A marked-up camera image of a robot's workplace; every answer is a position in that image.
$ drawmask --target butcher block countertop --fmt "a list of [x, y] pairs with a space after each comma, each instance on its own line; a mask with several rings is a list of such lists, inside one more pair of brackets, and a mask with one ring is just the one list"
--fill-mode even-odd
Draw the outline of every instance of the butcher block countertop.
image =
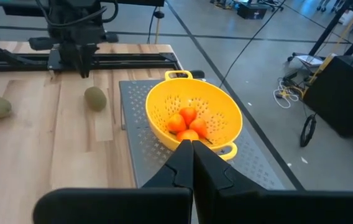
[[[0, 42], [14, 53], [42, 53], [27, 42]], [[172, 52], [169, 45], [101, 44], [99, 53]], [[13, 114], [0, 119], [0, 224], [32, 223], [37, 200], [63, 187], [135, 187], [126, 131], [121, 129], [119, 81], [163, 78], [165, 69], [97, 70], [51, 79], [49, 72], [0, 72], [0, 96]], [[108, 98], [89, 110], [84, 91]]]

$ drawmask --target perforated metal sheet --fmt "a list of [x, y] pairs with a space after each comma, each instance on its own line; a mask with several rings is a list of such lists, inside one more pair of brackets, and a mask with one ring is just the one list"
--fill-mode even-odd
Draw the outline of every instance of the perforated metal sheet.
[[[147, 93], [159, 82], [160, 80], [120, 82], [121, 101], [138, 187], [143, 186], [172, 154], [154, 136], [145, 113]], [[234, 142], [239, 150], [229, 163], [236, 170], [266, 189], [285, 189], [246, 129], [243, 128]]]

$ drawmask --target black metal frame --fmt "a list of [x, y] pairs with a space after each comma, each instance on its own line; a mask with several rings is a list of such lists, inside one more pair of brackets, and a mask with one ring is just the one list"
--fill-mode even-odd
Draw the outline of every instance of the black metal frame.
[[[50, 71], [54, 73], [76, 70], [59, 63], [56, 49], [49, 54], [13, 54], [0, 48], [0, 72]], [[96, 54], [92, 70], [169, 68], [181, 70], [173, 53], [158, 54]]]

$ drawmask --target yellow colander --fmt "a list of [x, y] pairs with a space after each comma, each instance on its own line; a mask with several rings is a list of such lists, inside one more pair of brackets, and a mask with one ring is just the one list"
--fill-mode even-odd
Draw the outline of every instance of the yellow colander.
[[[172, 73], [185, 73], [188, 78], [171, 78]], [[198, 117], [207, 124], [207, 138], [200, 139], [212, 151], [218, 152], [224, 147], [231, 147], [222, 159], [232, 159], [237, 154], [233, 141], [238, 137], [243, 118], [239, 107], [232, 98], [220, 88], [201, 80], [193, 79], [189, 71], [169, 71], [165, 81], [155, 85], [146, 98], [146, 114], [150, 128], [160, 142], [171, 150], [180, 144], [175, 135], [168, 132], [167, 121], [171, 115], [184, 107], [196, 108]]]

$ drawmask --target gray floor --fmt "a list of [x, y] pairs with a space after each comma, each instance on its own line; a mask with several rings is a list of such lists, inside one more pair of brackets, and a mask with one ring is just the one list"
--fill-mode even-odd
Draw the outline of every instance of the gray floor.
[[[268, 12], [264, 20], [253, 21], [242, 19], [234, 11], [218, 9], [209, 0], [169, 0], [169, 3], [179, 18], [169, 6], [162, 8], [165, 18], [161, 21], [160, 43], [170, 44], [186, 69], [203, 70], [215, 84], [221, 83], [216, 70], [224, 75], [249, 39], [272, 14]], [[318, 118], [314, 138], [306, 148], [300, 148], [298, 136], [306, 118], [303, 105], [295, 102], [291, 108], [283, 109], [274, 102], [272, 96], [272, 91], [278, 85], [277, 78], [301, 67], [295, 61], [287, 65], [286, 58], [292, 52], [309, 52], [334, 16], [330, 12], [317, 12], [317, 4], [317, 0], [286, 0], [285, 10], [277, 12], [259, 32], [226, 80], [249, 112], [245, 114], [244, 128], [251, 133], [286, 188], [294, 189], [295, 186], [282, 167], [290, 169], [305, 189], [353, 190], [353, 138], [340, 138]], [[329, 9], [333, 4], [334, 1], [329, 3]], [[112, 7], [109, 6], [105, 17], [111, 11]], [[147, 33], [152, 11], [153, 7], [120, 5], [116, 20], [105, 27], [122, 33], [119, 35], [122, 43], [144, 44], [147, 38], [144, 34]], [[178, 19], [186, 25], [191, 36]], [[15, 30], [12, 27], [36, 30]], [[39, 30], [45, 27], [42, 18], [9, 17], [0, 8], [1, 40], [27, 40], [29, 37], [45, 36], [46, 32]], [[344, 28], [338, 25], [329, 41], [337, 41]], [[330, 53], [333, 46], [326, 44], [320, 55]], [[343, 53], [349, 46], [341, 44], [336, 53]], [[247, 116], [253, 117], [255, 124], [251, 124]], [[273, 157], [274, 152], [272, 155], [253, 126], [265, 133], [284, 164], [279, 165]]]

